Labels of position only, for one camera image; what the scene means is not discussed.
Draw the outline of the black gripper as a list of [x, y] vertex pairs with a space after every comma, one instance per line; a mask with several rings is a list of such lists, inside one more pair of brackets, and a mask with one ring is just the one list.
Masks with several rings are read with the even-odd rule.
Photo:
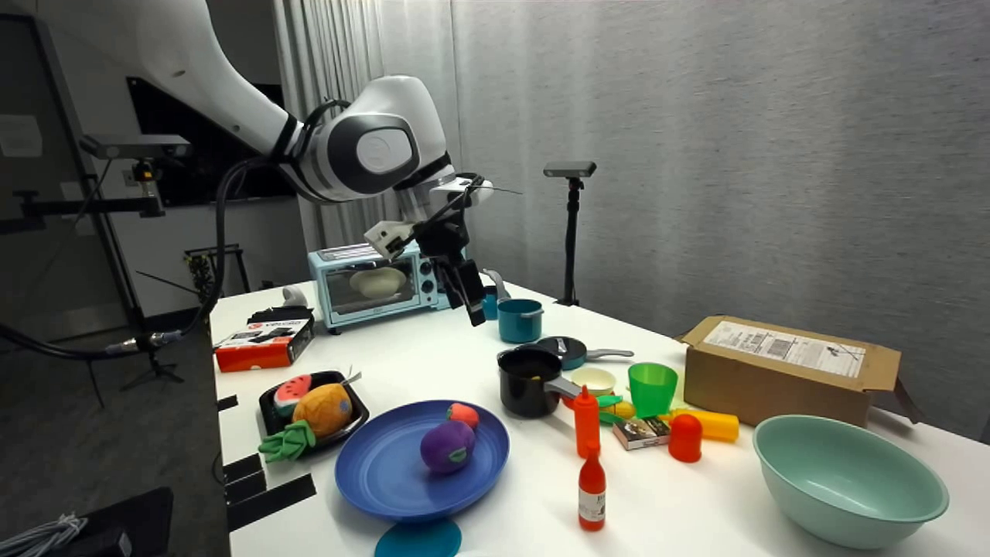
[[448, 305], [464, 305], [470, 325], [482, 325], [484, 285], [464, 247], [470, 240], [468, 210], [493, 196], [493, 183], [478, 172], [456, 172], [451, 183], [441, 183], [438, 193], [441, 203], [415, 225], [415, 240], [441, 276]]

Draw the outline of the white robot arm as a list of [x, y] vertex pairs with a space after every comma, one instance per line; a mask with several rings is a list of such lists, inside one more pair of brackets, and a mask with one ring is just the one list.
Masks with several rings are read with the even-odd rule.
[[381, 219], [365, 239], [385, 260], [417, 246], [468, 320], [482, 323], [484, 291], [464, 254], [464, 210], [489, 179], [451, 167], [438, 112], [417, 79], [373, 79], [338, 115], [292, 118], [230, 61], [207, 0], [46, 0], [40, 16], [266, 154], [309, 202], [397, 193], [403, 217]]

